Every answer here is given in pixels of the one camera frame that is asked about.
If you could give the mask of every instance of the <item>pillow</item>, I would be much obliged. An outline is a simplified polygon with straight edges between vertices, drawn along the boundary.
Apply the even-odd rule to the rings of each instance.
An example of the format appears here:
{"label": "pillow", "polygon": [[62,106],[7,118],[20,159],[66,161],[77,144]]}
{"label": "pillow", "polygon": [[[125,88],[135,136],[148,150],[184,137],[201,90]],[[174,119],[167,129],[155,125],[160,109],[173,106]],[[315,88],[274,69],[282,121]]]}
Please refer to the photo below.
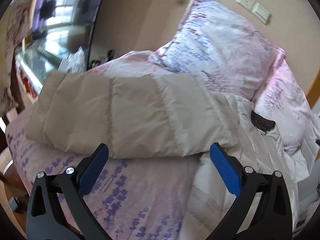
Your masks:
{"label": "pillow", "polygon": [[278,48],[277,60],[254,111],[276,122],[284,150],[292,155],[301,145],[312,111],[302,89],[290,70],[285,53]]}
{"label": "pillow", "polygon": [[191,0],[172,41],[156,51],[166,69],[200,76],[212,91],[251,100],[276,57],[274,46],[216,0]]}

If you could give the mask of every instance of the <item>wooden floor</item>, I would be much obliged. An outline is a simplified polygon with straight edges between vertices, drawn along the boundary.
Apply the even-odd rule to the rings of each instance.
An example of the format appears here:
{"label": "wooden floor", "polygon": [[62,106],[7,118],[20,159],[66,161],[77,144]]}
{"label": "wooden floor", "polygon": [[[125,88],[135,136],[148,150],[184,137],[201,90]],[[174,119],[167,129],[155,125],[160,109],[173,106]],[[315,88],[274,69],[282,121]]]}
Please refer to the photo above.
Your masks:
{"label": "wooden floor", "polygon": [[23,183],[15,170],[9,149],[5,149],[0,154],[0,173],[4,174],[6,183],[0,181],[0,205],[3,207],[11,222],[26,237],[26,214],[13,213],[9,207],[8,199],[21,196],[26,193]]}

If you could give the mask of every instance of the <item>dark fabric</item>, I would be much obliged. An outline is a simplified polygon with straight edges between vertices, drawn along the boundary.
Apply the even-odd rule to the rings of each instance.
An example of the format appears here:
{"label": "dark fabric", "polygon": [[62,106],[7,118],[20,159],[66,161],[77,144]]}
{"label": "dark fabric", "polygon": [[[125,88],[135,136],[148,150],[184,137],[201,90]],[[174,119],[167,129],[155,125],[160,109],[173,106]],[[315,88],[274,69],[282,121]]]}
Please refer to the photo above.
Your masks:
{"label": "dark fabric", "polygon": [[56,0],[45,0],[40,8],[40,20],[47,20],[54,16]]}
{"label": "dark fabric", "polygon": [[251,121],[256,128],[264,132],[272,130],[276,125],[276,122],[265,119],[254,111],[251,112]]}

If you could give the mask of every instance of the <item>pink bedsheet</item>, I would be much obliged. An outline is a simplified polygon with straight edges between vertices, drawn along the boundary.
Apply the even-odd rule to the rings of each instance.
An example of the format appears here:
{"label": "pink bedsheet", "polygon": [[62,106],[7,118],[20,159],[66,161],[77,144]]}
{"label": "pink bedsheet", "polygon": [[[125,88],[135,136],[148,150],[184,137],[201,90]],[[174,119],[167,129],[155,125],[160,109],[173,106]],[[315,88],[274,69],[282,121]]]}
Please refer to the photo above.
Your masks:
{"label": "pink bedsheet", "polygon": [[[25,125],[32,109],[22,112],[6,130],[14,165],[29,192],[38,172],[63,173],[83,158],[27,140]],[[176,239],[198,159],[193,155],[109,160],[84,201],[113,239]],[[67,221],[77,228],[63,195],[59,200]]]}

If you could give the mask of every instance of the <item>blue gripper pad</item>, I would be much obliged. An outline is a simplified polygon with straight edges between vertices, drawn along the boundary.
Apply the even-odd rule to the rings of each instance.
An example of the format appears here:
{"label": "blue gripper pad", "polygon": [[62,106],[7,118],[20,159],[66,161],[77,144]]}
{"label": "blue gripper pad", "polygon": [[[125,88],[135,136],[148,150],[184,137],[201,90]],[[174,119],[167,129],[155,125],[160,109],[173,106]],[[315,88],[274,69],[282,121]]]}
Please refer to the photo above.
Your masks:
{"label": "blue gripper pad", "polygon": [[80,197],[88,195],[91,192],[108,159],[109,149],[106,145],[101,144],[92,154],[90,163],[79,178],[78,195]]}
{"label": "blue gripper pad", "polygon": [[220,149],[218,143],[210,147],[210,158],[217,168],[224,184],[231,194],[238,197],[241,193],[241,178],[227,159],[227,154]]}

